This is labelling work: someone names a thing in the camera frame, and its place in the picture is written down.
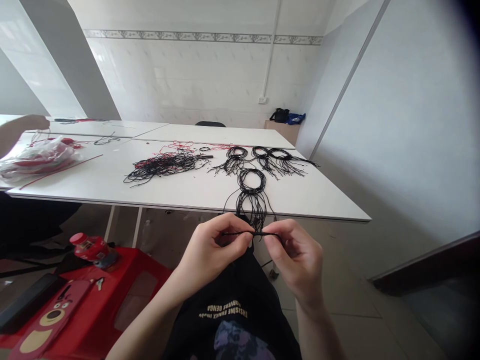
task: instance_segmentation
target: decorative wall border tile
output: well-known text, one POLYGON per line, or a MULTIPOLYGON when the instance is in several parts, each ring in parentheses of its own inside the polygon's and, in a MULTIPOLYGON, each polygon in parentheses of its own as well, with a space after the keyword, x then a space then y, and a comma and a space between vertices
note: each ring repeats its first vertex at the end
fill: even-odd
MULTIPOLYGON (((270 44, 272 38, 271 35, 264 34, 240 34, 222 32, 84 29, 83 33, 85 34, 86 38, 200 41, 219 43, 270 44)), ((322 38, 322 36, 275 35, 274 44, 319 46, 322 43, 322 38)))

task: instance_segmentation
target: cartoon bear phone case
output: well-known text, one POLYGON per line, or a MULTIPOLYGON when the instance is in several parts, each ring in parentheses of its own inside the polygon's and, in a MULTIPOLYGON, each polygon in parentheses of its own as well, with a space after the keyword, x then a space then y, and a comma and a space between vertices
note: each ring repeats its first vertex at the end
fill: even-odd
POLYGON ((12 349, 8 360, 40 359, 55 340, 92 285, 88 280, 68 282, 12 349))

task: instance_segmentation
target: table leg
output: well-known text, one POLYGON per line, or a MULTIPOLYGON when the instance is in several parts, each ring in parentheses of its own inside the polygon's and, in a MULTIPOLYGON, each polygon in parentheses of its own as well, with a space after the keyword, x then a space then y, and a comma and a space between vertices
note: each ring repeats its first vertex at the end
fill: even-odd
POLYGON ((136 216, 136 224, 135 224, 135 233, 133 233, 133 243, 131 244, 132 248, 139 249, 142 243, 142 223, 145 218, 145 214, 147 209, 140 206, 138 208, 138 215, 136 216))
POLYGON ((108 217, 108 224, 105 231, 105 242, 109 243, 115 238, 115 229, 117 228, 117 220, 119 219, 120 206, 112 205, 110 209, 110 216, 108 217))

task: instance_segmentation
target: hand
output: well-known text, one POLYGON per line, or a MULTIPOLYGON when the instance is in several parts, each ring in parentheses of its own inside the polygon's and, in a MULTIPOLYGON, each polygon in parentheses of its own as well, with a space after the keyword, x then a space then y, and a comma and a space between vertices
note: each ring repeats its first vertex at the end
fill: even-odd
POLYGON ((41 115, 25 115, 14 120, 23 131, 27 130, 46 130, 50 127, 50 121, 41 115))
POLYGON ((265 245, 300 306, 310 311, 323 305, 320 244, 292 219, 273 222, 262 231, 281 237, 285 248, 273 235, 265 236, 265 245))
POLYGON ((231 235, 228 245, 219 245, 226 237, 221 238, 222 233, 244 231, 255 230, 231 212, 196 227, 180 264, 172 274, 178 280, 177 284, 184 286, 179 294, 182 301, 213 281, 230 263, 245 254, 253 238, 248 232, 231 235))

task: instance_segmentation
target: black bag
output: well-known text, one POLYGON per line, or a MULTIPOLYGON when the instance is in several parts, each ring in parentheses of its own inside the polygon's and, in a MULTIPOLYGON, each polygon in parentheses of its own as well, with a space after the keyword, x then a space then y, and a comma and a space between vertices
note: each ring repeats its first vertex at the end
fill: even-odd
POLYGON ((270 120, 275 120, 276 123, 286 123, 289 121, 289 112, 288 109, 281 109, 277 107, 275 112, 270 116, 270 120))

